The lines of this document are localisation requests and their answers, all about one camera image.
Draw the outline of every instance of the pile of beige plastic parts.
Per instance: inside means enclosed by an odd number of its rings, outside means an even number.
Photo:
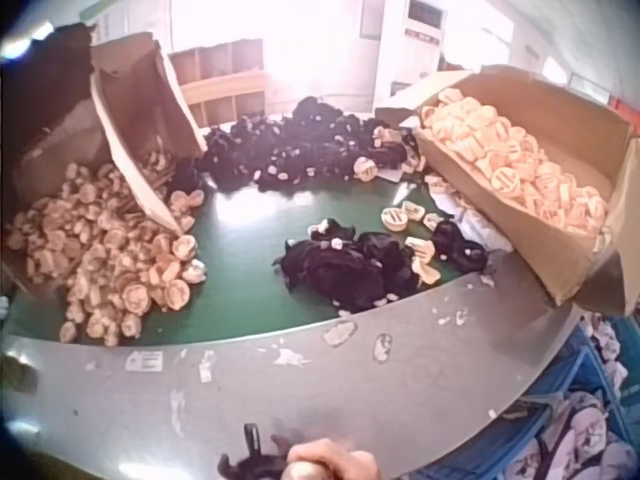
[[[195,259],[195,238],[169,232],[139,210],[121,213],[131,199],[112,163],[95,178],[71,164],[60,194],[38,200],[9,227],[7,245],[26,254],[34,284],[66,279],[63,342],[73,341],[81,325],[107,346],[118,345],[120,334],[138,338],[152,303],[162,311],[180,310],[191,296],[189,285],[206,279],[204,264]],[[203,201],[201,190],[171,195],[170,209],[183,232],[195,223],[191,212]]]
[[[457,89],[440,92],[438,106],[421,112],[423,132],[459,154],[503,198],[516,202],[545,222],[568,232],[595,236],[607,204],[591,186],[547,158],[536,138]]]

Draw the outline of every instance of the paper label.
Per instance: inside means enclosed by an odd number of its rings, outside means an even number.
[[[127,358],[128,372],[162,372],[162,352],[134,351]]]

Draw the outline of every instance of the wooden shelf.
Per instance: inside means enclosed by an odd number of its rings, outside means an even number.
[[[169,56],[198,127],[232,122],[265,110],[262,40],[200,47]]]

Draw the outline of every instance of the ceiling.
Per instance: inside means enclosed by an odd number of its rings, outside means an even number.
[[[508,1],[572,71],[640,110],[640,1]]]

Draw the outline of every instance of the green table surface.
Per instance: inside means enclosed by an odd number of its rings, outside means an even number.
[[[155,307],[144,319],[142,336],[122,339],[121,344],[227,340],[335,318],[336,310],[327,299],[302,287],[288,292],[272,261],[284,254],[286,239],[305,239],[308,226],[326,217],[354,225],[358,233],[384,231],[381,210],[405,199],[423,205],[427,212],[438,212],[425,188],[380,179],[318,190],[263,193],[246,187],[230,195],[209,192],[191,232],[198,241],[198,258],[208,269],[207,281],[192,290],[184,310],[162,313]],[[421,223],[410,222],[399,238],[430,234]],[[442,273],[439,284],[459,275],[437,259],[432,265]],[[5,332],[57,341],[65,308],[63,292],[45,299],[20,292]],[[84,334],[79,342],[100,343]]]

